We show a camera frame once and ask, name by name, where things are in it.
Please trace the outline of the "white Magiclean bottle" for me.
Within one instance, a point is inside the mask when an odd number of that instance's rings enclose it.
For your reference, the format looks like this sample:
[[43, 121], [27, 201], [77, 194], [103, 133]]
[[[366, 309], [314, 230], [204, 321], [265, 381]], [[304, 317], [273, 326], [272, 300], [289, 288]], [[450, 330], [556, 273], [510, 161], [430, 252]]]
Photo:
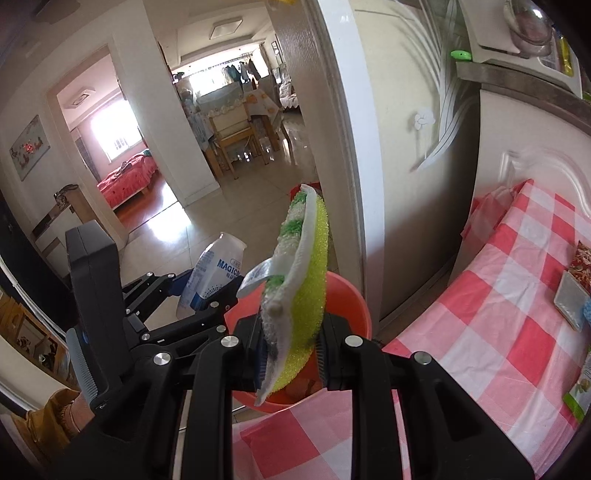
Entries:
[[180, 295], [177, 319], [200, 310], [209, 297], [240, 275], [245, 249], [245, 242], [225, 232], [204, 249]]

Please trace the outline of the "green striped cleaning cloth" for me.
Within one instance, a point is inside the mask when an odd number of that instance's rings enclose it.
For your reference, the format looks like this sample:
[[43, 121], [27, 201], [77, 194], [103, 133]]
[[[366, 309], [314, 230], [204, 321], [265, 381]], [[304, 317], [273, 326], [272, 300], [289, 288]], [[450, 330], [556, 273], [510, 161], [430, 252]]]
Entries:
[[273, 256], [252, 268], [238, 297], [263, 286], [259, 300], [264, 367], [254, 405], [293, 381], [315, 350], [327, 295], [329, 220], [324, 199], [303, 184], [280, 225]]

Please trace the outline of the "white kitchen cabinet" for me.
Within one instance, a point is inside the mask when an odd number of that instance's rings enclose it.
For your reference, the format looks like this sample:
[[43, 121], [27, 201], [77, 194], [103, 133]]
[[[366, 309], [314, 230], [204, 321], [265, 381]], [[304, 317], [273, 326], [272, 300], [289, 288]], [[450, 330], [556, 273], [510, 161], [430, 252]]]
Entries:
[[472, 199], [533, 179], [590, 213], [590, 104], [523, 72], [459, 62], [480, 85], [480, 144]]

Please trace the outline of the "red checkered tablecloth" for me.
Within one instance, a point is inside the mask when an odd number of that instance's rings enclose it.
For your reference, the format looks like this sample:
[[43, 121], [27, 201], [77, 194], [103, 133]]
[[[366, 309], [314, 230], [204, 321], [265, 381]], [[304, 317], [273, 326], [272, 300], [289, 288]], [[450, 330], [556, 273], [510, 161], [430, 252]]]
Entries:
[[[554, 306], [590, 221], [559, 194], [527, 181], [491, 237], [451, 286], [387, 351], [430, 353], [544, 475], [578, 424], [564, 404], [589, 348]], [[352, 398], [321, 391], [290, 409], [235, 426], [238, 479], [347, 479]]]

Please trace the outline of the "red plastic bucket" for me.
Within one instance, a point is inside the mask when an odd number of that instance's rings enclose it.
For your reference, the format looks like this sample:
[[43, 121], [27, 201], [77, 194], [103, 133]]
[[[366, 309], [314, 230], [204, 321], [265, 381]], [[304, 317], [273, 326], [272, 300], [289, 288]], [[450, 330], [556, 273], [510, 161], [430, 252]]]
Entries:
[[[240, 319], [259, 312], [259, 302], [263, 288], [263, 285], [259, 285], [252, 293], [240, 298], [235, 307], [232, 307], [224, 315], [229, 331], [233, 332], [235, 330], [235, 326]], [[325, 310], [330, 314], [348, 320], [353, 334], [368, 339], [373, 337], [373, 322], [365, 299], [351, 282], [331, 271], [327, 273]], [[298, 373], [297, 377], [286, 388], [268, 396], [262, 406], [256, 407], [254, 405], [256, 395], [253, 393], [233, 391], [232, 397], [249, 409], [263, 413], [276, 413], [290, 408], [321, 389], [320, 379], [318, 378], [317, 355], [312, 353], [307, 365]]]

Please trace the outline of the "red bed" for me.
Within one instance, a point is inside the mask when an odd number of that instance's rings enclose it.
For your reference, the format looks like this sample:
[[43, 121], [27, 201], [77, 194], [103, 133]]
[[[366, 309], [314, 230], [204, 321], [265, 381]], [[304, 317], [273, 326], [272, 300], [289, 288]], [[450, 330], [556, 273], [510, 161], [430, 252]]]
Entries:
[[97, 184], [97, 188], [108, 205], [115, 209], [148, 188], [157, 171], [153, 157], [139, 153], [123, 161]]

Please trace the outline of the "small silver foil packet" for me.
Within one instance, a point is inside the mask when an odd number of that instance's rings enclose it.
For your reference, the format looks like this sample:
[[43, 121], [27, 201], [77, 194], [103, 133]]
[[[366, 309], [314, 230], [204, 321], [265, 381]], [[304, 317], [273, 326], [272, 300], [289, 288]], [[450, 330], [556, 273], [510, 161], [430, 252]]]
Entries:
[[570, 272], [564, 271], [553, 303], [559, 313], [577, 332], [581, 332], [586, 324], [583, 309], [589, 300], [590, 295], [587, 291]]

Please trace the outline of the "wooden dining chair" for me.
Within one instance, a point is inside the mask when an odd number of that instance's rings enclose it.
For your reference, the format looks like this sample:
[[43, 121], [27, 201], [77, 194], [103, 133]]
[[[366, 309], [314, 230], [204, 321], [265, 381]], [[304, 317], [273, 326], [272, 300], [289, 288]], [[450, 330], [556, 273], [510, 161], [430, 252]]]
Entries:
[[238, 99], [231, 106], [223, 106], [220, 109], [209, 111], [207, 116], [213, 130], [214, 146], [221, 152], [233, 178], [238, 179], [238, 174], [228, 156], [228, 147], [231, 145], [245, 141], [246, 146], [252, 147], [254, 152], [263, 158], [264, 165], [269, 162], [269, 158], [260, 144], [256, 128], [253, 127], [252, 117], [246, 109], [245, 102]]

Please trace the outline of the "frosted glass sliding door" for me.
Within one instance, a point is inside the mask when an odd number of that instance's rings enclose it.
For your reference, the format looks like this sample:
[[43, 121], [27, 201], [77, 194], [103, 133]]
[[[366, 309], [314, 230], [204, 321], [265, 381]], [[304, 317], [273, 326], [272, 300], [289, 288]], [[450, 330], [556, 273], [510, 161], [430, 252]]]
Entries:
[[479, 100], [452, 52], [469, 46], [456, 1], [318, 1], [353, 137], [363, 289], [388, 318], [459, 250], [472, 201]]

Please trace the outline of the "green clip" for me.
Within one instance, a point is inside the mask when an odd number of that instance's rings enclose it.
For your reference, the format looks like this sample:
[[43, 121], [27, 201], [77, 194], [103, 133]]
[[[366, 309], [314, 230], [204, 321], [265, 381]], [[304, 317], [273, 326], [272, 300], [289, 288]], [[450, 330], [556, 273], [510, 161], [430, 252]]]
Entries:
[[473, 60], [472, 54], [466, 50], [452, 50], [450, 56], [454, 60], [461, 62], [471, 62]]

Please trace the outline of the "white dish rack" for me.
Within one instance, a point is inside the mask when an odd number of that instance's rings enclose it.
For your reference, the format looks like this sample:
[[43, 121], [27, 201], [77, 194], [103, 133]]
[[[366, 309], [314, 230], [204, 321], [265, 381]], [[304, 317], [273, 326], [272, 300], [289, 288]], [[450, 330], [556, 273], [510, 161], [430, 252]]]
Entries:
[[472, 59], [512, 68], [583, 96], [581, 68], [566, 37], [533, 1], [462, 1]]

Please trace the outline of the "wall picture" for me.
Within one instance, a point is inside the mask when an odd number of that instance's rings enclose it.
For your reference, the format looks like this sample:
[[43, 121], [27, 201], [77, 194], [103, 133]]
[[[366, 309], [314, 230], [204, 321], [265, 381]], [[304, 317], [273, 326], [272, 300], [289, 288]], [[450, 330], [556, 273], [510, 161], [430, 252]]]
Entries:
[[36, 115], [11, 146], [9, 152], [17, 174], [23, 181], [50, 149], [43, 125]]

